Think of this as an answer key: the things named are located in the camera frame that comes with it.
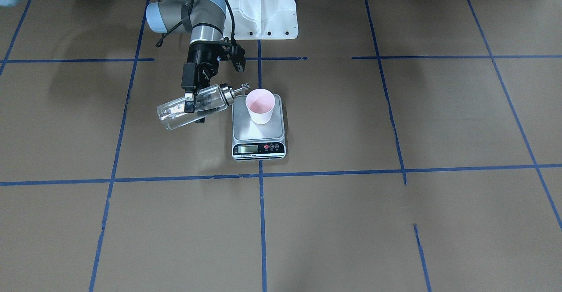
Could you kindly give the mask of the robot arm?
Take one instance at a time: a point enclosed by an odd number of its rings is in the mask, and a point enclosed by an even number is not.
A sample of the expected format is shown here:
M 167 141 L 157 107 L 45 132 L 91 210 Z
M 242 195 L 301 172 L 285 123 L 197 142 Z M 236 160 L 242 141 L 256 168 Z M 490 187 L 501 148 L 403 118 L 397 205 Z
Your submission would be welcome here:
M 157 108 L 167 130 L 204 123 L 207 116 L 233 103 L 234 94 L 228 85 L 210 84 L 221 60 L 244 54 L 232 36 L 223 36 L 228 10 L 227 0 L 157 0 L 147 5 L 146 23 L 161 34 L 157 47 L 173 33 L 191 35 L 181 78 L 184 96 Z

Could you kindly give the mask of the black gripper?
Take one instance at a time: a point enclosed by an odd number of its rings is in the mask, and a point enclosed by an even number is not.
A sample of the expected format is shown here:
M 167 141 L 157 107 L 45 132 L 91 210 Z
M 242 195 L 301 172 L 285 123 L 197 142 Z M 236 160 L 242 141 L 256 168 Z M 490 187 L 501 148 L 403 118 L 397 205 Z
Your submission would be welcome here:
M 218 74 L 221 44 L 219 41 L 196 41 L 190 44 L 182 73 L 184 112 L 194 113 L 197 91 L 210 86 L 211 78 Z M 207 111 L 198 111 L 195 123 L 204 124 L 206 115 Z

